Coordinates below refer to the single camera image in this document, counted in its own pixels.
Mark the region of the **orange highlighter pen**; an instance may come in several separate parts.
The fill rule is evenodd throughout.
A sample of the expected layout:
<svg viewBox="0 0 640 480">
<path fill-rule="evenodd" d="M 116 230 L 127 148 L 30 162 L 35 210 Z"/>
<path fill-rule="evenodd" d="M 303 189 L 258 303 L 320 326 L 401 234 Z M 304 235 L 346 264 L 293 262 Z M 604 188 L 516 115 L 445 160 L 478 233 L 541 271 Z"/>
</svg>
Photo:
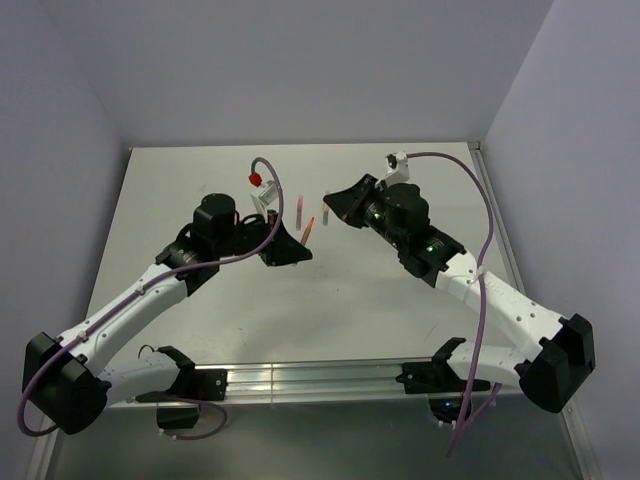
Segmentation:
<svg viewBox="0 0 640 480">
<path fill-rule="evenodd" d="M 306 228 L 304 229 L 303 234 L 302 234 L 302 237 L 301 237 L 301 240 L 300 240 L 300 243 L 301 243 L 303 246 L 305 246 L 305 245 L 307 244 L 307 242 L 308 242 L 308 239 L 309 239 L 310 234 L 311 234 L 311 232 L 312 232 L 312 229 L 313 229 L 314 223 L 315 223 L 315 217 L 314 217 L 314 216 L 312 216 L 312 217 L 310 218 L 310 220 L 309 220 L 309 222 L 308 222 L 308 224 L 307 224 Z"/>
</svg>

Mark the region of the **red highlighter pen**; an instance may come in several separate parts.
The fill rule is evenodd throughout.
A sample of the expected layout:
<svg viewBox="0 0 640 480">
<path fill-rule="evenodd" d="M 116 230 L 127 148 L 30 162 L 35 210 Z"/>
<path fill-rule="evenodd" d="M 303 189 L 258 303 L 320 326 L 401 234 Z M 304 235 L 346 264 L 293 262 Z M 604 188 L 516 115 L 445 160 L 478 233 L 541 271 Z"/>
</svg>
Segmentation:
<svg viewBox="0 0 640 480">
<path fill-rule="evenodd" d="M 299 195 L 296 200 L 295 207 L 295 230 L 300 231 L 302 229 L 302 217 L 303 217 L 304 197 Z"/>
</svg>

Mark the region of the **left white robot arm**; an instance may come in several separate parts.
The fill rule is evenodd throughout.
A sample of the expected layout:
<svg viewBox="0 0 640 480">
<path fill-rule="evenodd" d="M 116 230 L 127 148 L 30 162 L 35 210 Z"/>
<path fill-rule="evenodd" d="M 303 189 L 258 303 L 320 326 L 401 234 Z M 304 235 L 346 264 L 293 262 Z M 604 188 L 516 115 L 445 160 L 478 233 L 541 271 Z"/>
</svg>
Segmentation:
<svg viewBox="0 0 640 480">
<path fill-rule="evenodd" d="M 226 194 L 205 196 L 192 220 L 153 264 L 116 299 L 56 337 L 35 336 L 26 346 L 20 431 L 36 431 L 25 420 L 35 405 L 67 434 L 91 425 L 108 407 L 142 396 L 151 401 L 201 405 L 202 386 L 195 363 L 174 347 L 155 349 L 122 368 L 110 366 L 122 347 L 166 310 L 193 295 L 225 264 L 257 255 L 268 267 L 312 259 L 273 210 L 240 219 Z"/>
</svg>

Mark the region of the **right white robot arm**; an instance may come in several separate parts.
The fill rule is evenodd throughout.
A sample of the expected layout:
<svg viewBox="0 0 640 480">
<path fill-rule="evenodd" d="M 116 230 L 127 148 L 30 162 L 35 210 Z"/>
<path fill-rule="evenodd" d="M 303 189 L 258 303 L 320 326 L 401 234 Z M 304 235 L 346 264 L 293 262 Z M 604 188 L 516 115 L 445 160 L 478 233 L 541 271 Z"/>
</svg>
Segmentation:
<svg viewBox="0 0 640 480">
<path fill-rule="evenodd" d="M 482 270 L 462 244 L 431 224 L 418 186 L 380 187 L 366 174 L 323 201 L 345 224 L 376 232 L 411 275 L 484 313 L 512 341 L 510 348 L 481 350 L 481 379 L 517 386 L 536 406 L 558 413 L 594 371 L 591 323 L 579 314 L 566 318 L 549 310 Z"/>
</svg>

